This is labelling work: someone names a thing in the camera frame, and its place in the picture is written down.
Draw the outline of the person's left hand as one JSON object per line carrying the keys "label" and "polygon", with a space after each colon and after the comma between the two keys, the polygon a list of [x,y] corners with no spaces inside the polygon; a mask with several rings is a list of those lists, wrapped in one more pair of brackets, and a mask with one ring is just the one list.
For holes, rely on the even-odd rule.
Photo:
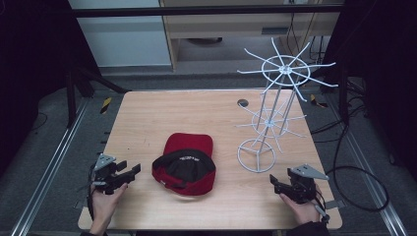
{"label": "person's left hand", "polygon": [[99,190],[92,192],[93,224],[91,228],[106,229],[111,221],[115,209],[127,190],[128,185],[123,184],[112,195],[106,195]]}

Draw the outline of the person's right hand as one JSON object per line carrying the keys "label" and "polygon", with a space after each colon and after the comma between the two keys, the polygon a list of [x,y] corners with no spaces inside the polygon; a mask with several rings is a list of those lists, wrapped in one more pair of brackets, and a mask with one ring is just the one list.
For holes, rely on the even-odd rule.
{"label": "person's right hand", "polygon": [[299,225],[320,221],[320,214],[316,209],[315,202],[297,204],[284,194],[280,194],[279,196],[283,202],[292,210],[294,213],[295,221]]}

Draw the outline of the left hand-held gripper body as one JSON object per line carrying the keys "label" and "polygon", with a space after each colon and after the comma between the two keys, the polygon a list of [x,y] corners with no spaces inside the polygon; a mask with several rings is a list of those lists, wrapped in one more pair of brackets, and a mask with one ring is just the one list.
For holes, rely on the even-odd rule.
{"label": "left hand-held gripper body", "polygon": [[106,195],[112,195],[123,184],[132,182],[124,180],[126,172],[116,170],[115,160],[115,157],[102,153],[92,169],[92,183]]}

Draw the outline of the black horizontal bar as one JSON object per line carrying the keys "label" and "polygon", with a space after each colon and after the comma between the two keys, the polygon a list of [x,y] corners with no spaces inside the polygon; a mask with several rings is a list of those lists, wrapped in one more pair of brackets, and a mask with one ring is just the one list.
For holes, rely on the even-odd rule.
{"label": "black horizontal bar", "polygon": [[190,6],[117,9],[76,9],[70,14],[77,18],[197,16],[281,13],[333,13],[344,9],[344,4],[301,5],[246,5],[246,6]]}

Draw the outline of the black yellow striped tape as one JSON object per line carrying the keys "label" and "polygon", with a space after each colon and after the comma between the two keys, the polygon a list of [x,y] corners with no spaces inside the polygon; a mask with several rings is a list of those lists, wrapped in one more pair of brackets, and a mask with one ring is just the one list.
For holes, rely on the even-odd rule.
{"label": "black yellow striped tape", "polygon": [[104,101],[102,103],[102,106],[100,108],[100,111],[99,111],[100,114],[105,114],[106,113],[106,111],[107,111],[107,109],[110,105],[111,100],[112,100],[112,97],[106,97],[104,99]]}
{"label": "black yellow striped tape", "polygon": [[327,103],[318,102],[318,100],[316,99],[316,97],[313,94],[310,95],[310,101],[311,101],[311,104],[313,104],[315,106],[319,106],[321,108],[327,108],[328,107]]}

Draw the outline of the red baseball cap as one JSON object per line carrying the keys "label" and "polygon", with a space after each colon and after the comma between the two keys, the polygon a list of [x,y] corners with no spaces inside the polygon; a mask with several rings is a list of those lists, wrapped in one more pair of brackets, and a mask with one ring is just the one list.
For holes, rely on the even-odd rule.
{"label": "red baseball cap", "polygon": [[151,167],[156,182],[183,196],[202,196],[210,192],[216,174],[212,160],[213,140],[203,134],[172,134],[163,155]]}

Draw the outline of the black curtain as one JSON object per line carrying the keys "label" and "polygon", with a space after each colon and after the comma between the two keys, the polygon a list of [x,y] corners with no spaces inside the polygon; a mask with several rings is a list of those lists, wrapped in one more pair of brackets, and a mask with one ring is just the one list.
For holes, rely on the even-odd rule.
{"label": "black curtain", "polygon": [[417,182],[417,0],[344,0],[324,61],[366,82],[366,101],[394,157]]}
{"label": "black curtain", "polygon": [[99,69],[69,0],[0,0],[0,177],[27,137],[45,96],[66,74]]}

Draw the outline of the white cabinet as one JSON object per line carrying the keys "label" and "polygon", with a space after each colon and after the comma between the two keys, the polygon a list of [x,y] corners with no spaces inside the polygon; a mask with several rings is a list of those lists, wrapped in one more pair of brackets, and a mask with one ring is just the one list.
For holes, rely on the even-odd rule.
{"label": "white cabinet", "polygon": [[[74,10],[159,7],[158,0],[69,0]],[[78,18],[99,68],[170,66],[161,16]]]}

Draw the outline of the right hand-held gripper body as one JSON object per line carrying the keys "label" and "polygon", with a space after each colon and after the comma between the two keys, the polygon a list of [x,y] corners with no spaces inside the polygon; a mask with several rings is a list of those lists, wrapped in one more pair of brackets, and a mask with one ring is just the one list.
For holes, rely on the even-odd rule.
{"label": "right hand-held gripper body", "polygon": [[309,164],[287,169],[290,187],[285,195],[297,204],[303,204],[316,197],[316,179],[328,180],[329,177]]}

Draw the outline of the aluminium floor rail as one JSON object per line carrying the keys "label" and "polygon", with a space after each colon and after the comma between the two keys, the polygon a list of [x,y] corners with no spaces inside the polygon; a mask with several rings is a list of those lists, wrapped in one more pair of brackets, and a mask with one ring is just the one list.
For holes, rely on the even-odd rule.
{"label": "aluminium floor rail", "polygon": [[392,204],[395,182],[390,165],[375,164],[387,152],[367,118],[362,100],[340,103],[335,94],[328,94],[326,100],[341,130],[330,170],[338,194],[350,208],[379,217],[388,236],[410,236]]}
{"label": "aluminium floor rail", "polygon": [[36,188],[34,189],[29,202],[23,213],[14,225],[10,236],[27,236],[30,227],[50,189],[50,186],[66,156],[66,153],[75,137],[80,124],[86,114],[89,100],[82,98],[79,107],[76,110],[76,118],[69,128],[65,130],[63,137],[56,150],[54,151],[46,169],[43,172]]}

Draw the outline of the light wooden desk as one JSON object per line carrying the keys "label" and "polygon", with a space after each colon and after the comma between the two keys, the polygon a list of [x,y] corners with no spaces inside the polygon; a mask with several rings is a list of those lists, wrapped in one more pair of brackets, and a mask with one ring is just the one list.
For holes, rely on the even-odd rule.
{"label": "light wooden desk", "polygon": [[[255,6],[255,5],[325,5],[344,0],[158,0],[162,7]],[[305,47],[312,36],[330,36],[339,14],[280,13],[242,15],[186,15],[163,18],[171,64],[178,67],[180,41],[187,38],[267,36],[283,43],[288,54]]]}

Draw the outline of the black metal stand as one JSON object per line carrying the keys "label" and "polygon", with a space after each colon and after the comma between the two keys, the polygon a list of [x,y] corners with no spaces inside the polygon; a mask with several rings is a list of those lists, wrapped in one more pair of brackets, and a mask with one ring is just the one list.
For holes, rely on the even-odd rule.
{"label": "black metal stand", "polygon": [[111,89],[117,93],[126,93],[127,89],[121,88],[110,81],[107,81],[101,75],[96,74],[86,68],[76,67],[66,74],[66,90],[67,90],[67,107],[68,107],[68,123],[67,127],[71,128],[76,121],[76,94],[75,89],[81,93],[82,97],[92,97],[94,88],[91,81],[95,81]]}

